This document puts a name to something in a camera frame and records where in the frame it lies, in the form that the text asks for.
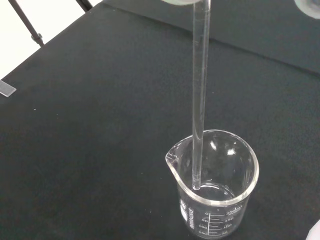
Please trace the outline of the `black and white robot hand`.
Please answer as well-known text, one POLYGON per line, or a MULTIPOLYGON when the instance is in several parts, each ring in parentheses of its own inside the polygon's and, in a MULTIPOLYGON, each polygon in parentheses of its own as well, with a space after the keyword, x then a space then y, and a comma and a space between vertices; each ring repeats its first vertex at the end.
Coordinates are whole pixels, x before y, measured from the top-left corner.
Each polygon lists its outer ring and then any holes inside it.
MULTIPOLYGON (((163 0, 163 2, 175 5, 175 6, 186 6, 200 2, 200 0, 163 0)), ((319 0, 294 0, 297 8, 305 15, 320 19, 320 1, 319 0)))

